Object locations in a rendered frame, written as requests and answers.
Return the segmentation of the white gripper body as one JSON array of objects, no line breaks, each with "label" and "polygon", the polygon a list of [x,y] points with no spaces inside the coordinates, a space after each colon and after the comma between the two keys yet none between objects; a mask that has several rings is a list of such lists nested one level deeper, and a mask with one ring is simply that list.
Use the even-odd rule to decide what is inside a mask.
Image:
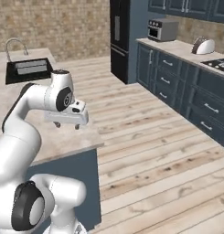
[{"label": "white gripper body", "polygon": [[89,121],[89,114],[86,109],[68,108],[63,112],[44,112],[45,120],[48,122],[72,123],[75,125],[86,125]]}]

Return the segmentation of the black sink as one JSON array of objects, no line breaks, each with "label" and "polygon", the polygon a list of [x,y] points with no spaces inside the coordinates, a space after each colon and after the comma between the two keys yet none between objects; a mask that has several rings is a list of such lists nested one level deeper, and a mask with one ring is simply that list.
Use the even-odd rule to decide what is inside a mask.
[{"label": "black sink", "polygon": [[48,79],[52,71],[48,58],[11,61],[6,64],[5,84]]}]

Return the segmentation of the silver arched tap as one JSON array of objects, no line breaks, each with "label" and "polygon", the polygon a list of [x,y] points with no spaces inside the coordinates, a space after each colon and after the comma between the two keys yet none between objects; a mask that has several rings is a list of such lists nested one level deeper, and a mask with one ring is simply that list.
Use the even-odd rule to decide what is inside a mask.
[{"label": "silver arched tap", "polygon": [[10,53],[9,53],[9,46],[14,42],[19,43],[20,45],[23,46],[24,55],[28,56],[28,54],[29,54],[26,44],[21,39],[19,39],[17,37],[11,37],[5,43],[5,53],[6,53],[6,57],[7,57],[8,62],[11,62],[11,57],[10,57]]}]

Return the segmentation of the black fridge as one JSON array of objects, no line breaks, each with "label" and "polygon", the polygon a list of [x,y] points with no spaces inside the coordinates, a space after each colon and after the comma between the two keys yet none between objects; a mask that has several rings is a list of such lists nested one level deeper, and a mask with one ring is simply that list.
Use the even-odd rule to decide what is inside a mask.
[{"label": "black fridge", "polygon": [[128,82],[129,25],[131,0],[110,0],[111,73]]}]

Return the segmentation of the dark blue base cupboards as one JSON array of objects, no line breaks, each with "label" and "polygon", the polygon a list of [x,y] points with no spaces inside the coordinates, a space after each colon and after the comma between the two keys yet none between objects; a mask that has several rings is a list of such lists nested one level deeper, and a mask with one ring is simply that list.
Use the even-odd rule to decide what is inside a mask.
[{"label": "dark blue base cupboards", "polygon": [[137,82],[224,147],[224,76],[138,43]]}]

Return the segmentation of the grey toaster oven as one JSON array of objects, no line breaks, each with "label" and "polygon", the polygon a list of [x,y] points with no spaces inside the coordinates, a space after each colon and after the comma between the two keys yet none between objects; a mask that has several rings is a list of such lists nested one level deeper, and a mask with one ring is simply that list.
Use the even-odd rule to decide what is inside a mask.
[{"label": "grey toaster oven", "polygon": [[148,38],[159,42],[176,40],[178,22],[168,18],[151,19],[148,22]]}]

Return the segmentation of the black hob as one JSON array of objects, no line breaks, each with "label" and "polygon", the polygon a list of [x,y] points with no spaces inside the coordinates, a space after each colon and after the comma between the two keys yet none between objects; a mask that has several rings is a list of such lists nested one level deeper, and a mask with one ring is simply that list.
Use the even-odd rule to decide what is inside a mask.
[{"label": "black hob", "polygon": [[203,61],[203,64],[209,68],[224,72],[224,58]]}]

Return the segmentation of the dark blue wall cupboards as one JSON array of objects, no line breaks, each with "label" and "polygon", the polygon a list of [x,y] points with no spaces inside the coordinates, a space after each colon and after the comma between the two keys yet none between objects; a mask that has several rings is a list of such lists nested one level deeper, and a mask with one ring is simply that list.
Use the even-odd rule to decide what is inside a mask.
[{"label": "dark blue wall cupboards", "polygon": [[149,0],[148,10],[224,24],[224,0]]}]

